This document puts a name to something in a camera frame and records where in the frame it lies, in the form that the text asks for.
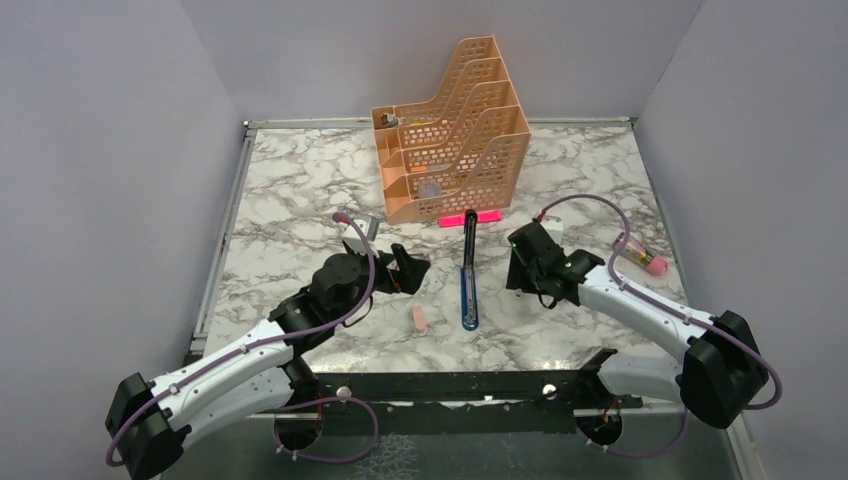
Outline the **blue black stapler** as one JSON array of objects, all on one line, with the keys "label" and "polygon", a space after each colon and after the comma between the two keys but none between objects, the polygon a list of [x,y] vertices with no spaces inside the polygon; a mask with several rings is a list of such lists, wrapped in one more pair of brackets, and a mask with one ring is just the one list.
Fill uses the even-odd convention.
[{"label": "blue black stapler", "polygon": [[475,239],[478,215],[467,210],[463,223],[463,263],[461,268],[461,324],[468,331],[479,326],[479,313],[476,297],[476,277],[474,270]]}]

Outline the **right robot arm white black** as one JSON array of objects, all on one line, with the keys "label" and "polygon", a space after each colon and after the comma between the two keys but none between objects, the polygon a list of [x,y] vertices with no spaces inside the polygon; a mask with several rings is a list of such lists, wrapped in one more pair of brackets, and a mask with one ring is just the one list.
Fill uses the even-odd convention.
[{"label": "right robot arm white black", "polygon": [[630,282],[585,250],[565,253],[538,222],[508,237],[507,287],[611,317],[658,345],[665,357],[612,353],[577,380],[579,398],[600,407],[616,396],[679,402],[703,423],[730,426],[765,386],[769,372],[747,320],[671,302]]}]

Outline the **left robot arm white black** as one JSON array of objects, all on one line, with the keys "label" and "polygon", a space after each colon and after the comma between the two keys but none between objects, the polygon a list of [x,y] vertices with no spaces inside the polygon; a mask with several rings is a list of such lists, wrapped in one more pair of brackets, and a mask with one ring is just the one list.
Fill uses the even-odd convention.
[{"label": "left robot arm white black", "polygon": [[228,346],[151,380],[126,377],[105,420],[107,464],[133,479],[152,479],[194,442],[237,420],[276,406],[315,405],[317,380],[303,354],[329,340],[375,293],[416,293],[430,266],[400,244],[388,253],[347,248]]}]

